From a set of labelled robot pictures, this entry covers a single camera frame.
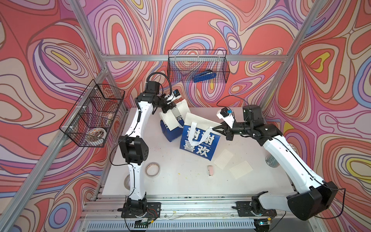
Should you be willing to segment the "blue white bag with handles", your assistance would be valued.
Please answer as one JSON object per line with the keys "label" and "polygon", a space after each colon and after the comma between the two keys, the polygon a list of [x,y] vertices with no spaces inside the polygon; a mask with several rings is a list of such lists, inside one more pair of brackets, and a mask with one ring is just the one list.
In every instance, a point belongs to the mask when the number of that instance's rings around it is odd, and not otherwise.
{"label": "blue white bag with handles", "polygon": [[178,102],[175,108],[168,110],[167,113],[160,111],[160,127],[169,142],[182,135],[187,113],[190,113],[190,110],[186,100]]}

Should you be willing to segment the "blue white paper bag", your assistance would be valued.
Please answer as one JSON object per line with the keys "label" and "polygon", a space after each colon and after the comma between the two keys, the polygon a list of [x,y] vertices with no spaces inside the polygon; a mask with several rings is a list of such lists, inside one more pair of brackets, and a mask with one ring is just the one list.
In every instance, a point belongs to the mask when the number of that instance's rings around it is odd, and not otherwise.
{"label": "blue white paper bag", "polygon": [[180,140],[180,149],[198,157],[212,160],[221,134],[213,128],[220,123],[187,113]]}

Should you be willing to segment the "pink white mini stapler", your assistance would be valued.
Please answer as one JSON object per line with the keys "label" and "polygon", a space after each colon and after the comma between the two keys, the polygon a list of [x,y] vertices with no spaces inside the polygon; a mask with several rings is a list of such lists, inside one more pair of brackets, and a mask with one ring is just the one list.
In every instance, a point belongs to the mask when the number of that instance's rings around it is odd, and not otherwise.
{"label": "pink white mini stapler", "polygon": [[214,168],[213,168],[213,166],[212,165],[208,165],[207,166],[207,170],[208,170],[208,176],[213,177],[213,175],[214,175]]}

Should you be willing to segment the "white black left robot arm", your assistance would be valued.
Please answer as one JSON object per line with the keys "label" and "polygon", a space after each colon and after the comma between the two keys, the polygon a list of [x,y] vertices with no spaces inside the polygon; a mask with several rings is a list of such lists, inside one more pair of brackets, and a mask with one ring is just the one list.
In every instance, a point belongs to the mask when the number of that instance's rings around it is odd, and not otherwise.
{"label": "white black left robot arm", "polygon": [[[155,75],[162,75],[169,83],[170,93],[160,94],[163,90],[159,82],[151,81]],[[156,109],[166,114],[176,107],[174,100],[180,97],[179,91],[173,92],[168,76],[162,72],[154,72],[146,79],[146,86],[136,97],[136,111],[133,122],[125,135],[119,137],[119,148],[129,170],[130,191],[123,206],[124,216],[143,217],[147,213],[147,198],[144,185],[144,161],[149,155],[149,147],[145,143],[144,131],[151,115]]]}

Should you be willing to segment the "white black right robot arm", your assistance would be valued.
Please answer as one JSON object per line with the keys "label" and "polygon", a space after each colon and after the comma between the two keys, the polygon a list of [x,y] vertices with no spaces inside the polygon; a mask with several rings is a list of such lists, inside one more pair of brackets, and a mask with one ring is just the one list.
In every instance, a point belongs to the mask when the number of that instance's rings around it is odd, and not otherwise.
{"label": "white black right robot arm", "polygon": [[332,181],[326,182],[316,174],[289,145],[283,133],[266,122],[258,105],[243,107],[243,121],[237,122],[231,109],[223,107],[217,112],[223,122],[213,131],[226,136],[228,141],[235,135],[252,138],[259,143],[284,169],[294,191],[286,194],[270,194],[262,191],[252,197],[247,210],[256,216],[268,210],[293,213],[306,221],[327,210],[340,188]]}

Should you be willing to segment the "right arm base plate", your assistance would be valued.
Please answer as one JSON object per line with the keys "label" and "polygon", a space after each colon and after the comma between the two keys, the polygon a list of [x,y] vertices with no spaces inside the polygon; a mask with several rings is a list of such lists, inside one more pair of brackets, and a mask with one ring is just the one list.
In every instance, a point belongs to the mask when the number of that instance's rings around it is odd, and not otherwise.
{"label": "right arm base plate", "polygon": [[237,210],[239,217],[269,217],[277,216],[276,210],[264,209],[257,201],[237,201],[232,209]]}

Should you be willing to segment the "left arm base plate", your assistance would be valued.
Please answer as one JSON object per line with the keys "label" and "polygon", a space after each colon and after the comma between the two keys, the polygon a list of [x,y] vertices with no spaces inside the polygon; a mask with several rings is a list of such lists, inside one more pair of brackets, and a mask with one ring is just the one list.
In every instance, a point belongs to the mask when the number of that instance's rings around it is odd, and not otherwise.
{"label": "left arm base plate", "polygon": [[160,217],[161,202],[147,203],[124,203],[121,210],[121,218],[150,218],[157,219]]}

